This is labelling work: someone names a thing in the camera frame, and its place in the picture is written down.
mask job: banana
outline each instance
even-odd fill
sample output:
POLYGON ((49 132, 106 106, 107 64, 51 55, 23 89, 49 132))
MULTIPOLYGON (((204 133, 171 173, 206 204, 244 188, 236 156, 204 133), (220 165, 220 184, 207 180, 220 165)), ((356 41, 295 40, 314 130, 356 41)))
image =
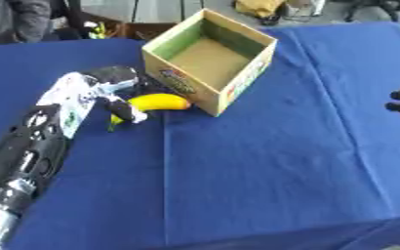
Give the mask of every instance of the banana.
MULTIPOLYGON (((140 96, 127 100, 132 106, 137 108, 139 111, 157 110, 157 109, 188 109, 191 107, 191 103, 176 95, 172 94, 150 94, 140 96)), ((112 114, 110 117, 109 131, 112 132, 114 127, 124 120, 118 116, 112 114)))

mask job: printed label on box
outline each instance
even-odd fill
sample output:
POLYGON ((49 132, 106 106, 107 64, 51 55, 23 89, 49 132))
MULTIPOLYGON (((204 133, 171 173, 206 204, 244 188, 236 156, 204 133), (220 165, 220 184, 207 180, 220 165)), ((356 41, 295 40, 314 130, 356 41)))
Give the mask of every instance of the printed label on box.
POLYGON ((186 76, 176 69, 161 69, 161 75, 179 93, 183 95, 195 94, 195 89, 187 84, 186 76))
POLYGON ((227 104, 232 103, 250 84, 266 69, 268 62, 258 62, 247 69, 247 74, 238 79, 238 82, 227 92, 227 104))

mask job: open cardboard box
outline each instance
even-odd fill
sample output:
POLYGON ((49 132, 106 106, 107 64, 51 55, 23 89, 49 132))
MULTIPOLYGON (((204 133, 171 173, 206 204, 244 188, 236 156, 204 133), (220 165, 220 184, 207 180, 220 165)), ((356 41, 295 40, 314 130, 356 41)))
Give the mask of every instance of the open cardboard box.
POLYGON ((277 40, 202 10, 142 48, 147 74, 219 116, 269 65, 277 40))

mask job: chair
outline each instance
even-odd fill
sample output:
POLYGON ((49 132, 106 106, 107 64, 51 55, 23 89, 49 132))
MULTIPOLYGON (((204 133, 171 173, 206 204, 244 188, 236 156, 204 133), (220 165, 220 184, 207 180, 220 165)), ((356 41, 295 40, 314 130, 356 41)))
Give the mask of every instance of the chair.
POLYGON ((84 26, 80 0, 50 0, 51 19, 66 18, 68 27, 55 31, 60 40, 77 40, 89 38, 89 29, 84 26))
POLYGON ((400 0, 354 0, 352 5, 347 10, 347 16, 345 21, 353 21, 353 16, 358 9, 364 7, 380 7, 386 11, 391 17, 392 21, 399 21, 399 16, 396 12, 400 11, 400 0), (391 3, 396 2, 397 6, 393 6, 391 3))

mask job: blue tablecloth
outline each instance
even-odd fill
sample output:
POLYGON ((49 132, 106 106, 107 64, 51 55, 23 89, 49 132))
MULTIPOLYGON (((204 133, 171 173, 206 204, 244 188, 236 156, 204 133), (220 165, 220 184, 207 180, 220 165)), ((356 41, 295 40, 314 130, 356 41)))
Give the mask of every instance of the blue tablecloth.
MULTIPOLYGON (((95 108, 10 249, 381 249, 400 243, 400 26, 278 28, 272 66, 221 117, 109 134, 95 108)), ((64 73, 141 66, 140 43, 0 46, 0 137, 64 73)))

